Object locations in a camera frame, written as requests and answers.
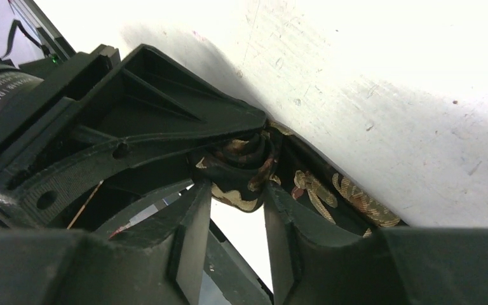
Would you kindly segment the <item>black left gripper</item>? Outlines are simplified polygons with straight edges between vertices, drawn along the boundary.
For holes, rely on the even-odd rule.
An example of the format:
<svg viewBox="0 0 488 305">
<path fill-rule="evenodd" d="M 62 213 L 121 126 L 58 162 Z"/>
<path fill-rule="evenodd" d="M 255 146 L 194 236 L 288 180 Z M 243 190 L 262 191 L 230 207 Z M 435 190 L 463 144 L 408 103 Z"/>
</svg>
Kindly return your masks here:
<svg viewBox="0 0 488 305">
<path fill-rule="evenodd" d="M 0 64 L 0 174 L 121 61 L 119 50 L 101 44 L 66 61 L 37 60 L 19 68 Z M 0 204 L 0 227 L 11 227 L 12 208 Z"/>
</svg>

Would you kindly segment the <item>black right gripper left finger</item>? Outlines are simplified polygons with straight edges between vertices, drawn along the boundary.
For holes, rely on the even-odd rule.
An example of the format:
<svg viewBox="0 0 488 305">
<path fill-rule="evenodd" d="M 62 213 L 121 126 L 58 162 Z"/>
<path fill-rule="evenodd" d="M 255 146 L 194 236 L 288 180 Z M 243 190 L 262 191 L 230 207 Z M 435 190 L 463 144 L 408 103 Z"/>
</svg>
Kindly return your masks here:
<svg viewBox="0 0 488 305">
<path fill-rule="evenodd" d="M 0 229 L 0 304 L 197 304 L 211 183 L 111 239 Z"/>
</svg>

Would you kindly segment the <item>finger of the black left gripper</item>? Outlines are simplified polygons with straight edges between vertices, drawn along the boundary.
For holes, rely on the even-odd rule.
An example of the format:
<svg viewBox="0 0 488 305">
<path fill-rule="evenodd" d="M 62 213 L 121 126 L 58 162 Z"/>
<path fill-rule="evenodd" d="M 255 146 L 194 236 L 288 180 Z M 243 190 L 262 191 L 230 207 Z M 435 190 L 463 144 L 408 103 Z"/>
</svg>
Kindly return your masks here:
<svg viewBox="0 0 488 305">
<path fill-rule="evenodd" d="M 133 169 L 260 130 L 266 114 L 158 49 L 141 45 L 0 174 L 11 227 L 48 227 L 105 179 L 133 193 Z"/>
</svg>

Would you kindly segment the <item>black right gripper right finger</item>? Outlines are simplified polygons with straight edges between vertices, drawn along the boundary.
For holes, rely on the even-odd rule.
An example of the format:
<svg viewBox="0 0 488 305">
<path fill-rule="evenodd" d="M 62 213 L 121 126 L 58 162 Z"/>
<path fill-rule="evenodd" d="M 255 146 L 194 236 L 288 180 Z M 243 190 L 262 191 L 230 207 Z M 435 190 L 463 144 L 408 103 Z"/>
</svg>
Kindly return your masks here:
<svg viewBox="0 0 488 305">
<path fill-rule="evenodd" d="M 275 304 L 488 304 L 488 228 L 350 233 L 264 193 Z"/>
</svg>

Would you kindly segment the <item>black gold floral tie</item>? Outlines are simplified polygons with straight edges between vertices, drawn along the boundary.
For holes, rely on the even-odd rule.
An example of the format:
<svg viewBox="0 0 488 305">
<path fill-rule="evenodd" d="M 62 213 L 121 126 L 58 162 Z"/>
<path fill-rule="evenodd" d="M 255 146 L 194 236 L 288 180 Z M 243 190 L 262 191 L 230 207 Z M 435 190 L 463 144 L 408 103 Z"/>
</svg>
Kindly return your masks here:
<svg viewBox="0 0 488 305">
<path fill-rule="evenodd" d="M 195 175 L 212 182 L 216 200 L 242 212 L 261 207 L 264 189 L 273 182 L 299 204 L 359 236 L 405 225 L 298 135 L 274 121 L 257 133 L 192 152 L 188 162 Z"/>
</svg>

